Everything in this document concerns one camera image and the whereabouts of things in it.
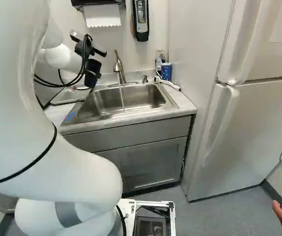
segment refrigerator handle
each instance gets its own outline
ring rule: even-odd
[[[211,142],[210,137],[215,136],[215,138],[213,139],[213,142],[211,144],[207,144],[208,148],[206,150],[206,155],[204,156],[202,166],[207,166],[210,163],[212,156],[214,156],[213,152],[217,150],[218,147],[222,144],[227,128],[229,127],[230,121],[234,115],[235,108],[239,100],[240,93],[237,89],[229,85],[226,85],[225,88],[227,88],[230,92],[230,99],[227,103],[222,118],[220,120],[217,120],[216,115],[218,112],[216,112],[215,120],[212,121],[212,127],[210,129],[208,142]]]
[[[249,46],[246,50],[244,60],[240,67],[241,69],[239,73],[237,73],[235,79],[232,79],[228,82],[229,85],[241,85],[247,80],[254,63],[255,56],[257,55],[257,49],[264,33],[265,23],[269,17],[269,10],[272,2],[273,0],[261,0]]]

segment baseboard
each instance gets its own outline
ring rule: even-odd
[[[242,188],[242,189],[234,190],[234,191],[227,192],[227,193],[221,193],[221,194],[213,195],[213,196],[206,197],[206,198],[199,198],[199,199],[191,200],[191,201],[188,201],[188,202],[189,203],[195,203],[195,202],[204,201],[204,200],[208,200],[208,199],[212,199],[212,198],[217,198],[217,197],[229,195],[229,194],[232,194],[232,193],[238,193],[238,192],[242,192],[242,191],[245,191],[245,190],[248,190],[248,189],[256,188],[257,186],[259,186],[259,185],[254,185],[254,186],[250,186],[250,187],[247,187],[247,188]]]
[[[5,214],[0,222],[0,236],[4,236],[14,219],[14,214]]]
[[[261,187],[264,192],[269,195],[273,200],[277,200],[280,204],[282,203],[282,196],[270,185],[270,183],[264,179],[261,183]]]

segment running water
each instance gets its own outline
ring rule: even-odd
[[[122,96],[122,90],[121,90],[119,73],[117,73],[117,78],[118,78],[118,84],[119,84],[119,91],[120,91],[120,96],[121,96],[122,108],[123,108],[123,111],[125,112],[125,103],[123,102],[123,96]]]

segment soap bottle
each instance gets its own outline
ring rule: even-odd
[[[156,50],[155,68],[157,73],[161,76],[161,64],[166,62],[164,50]]]

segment white refrigerator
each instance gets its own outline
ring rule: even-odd
[[[282,151],[282,0],[169,0],[172,80],[198,107],[189,201],[260,184]]]

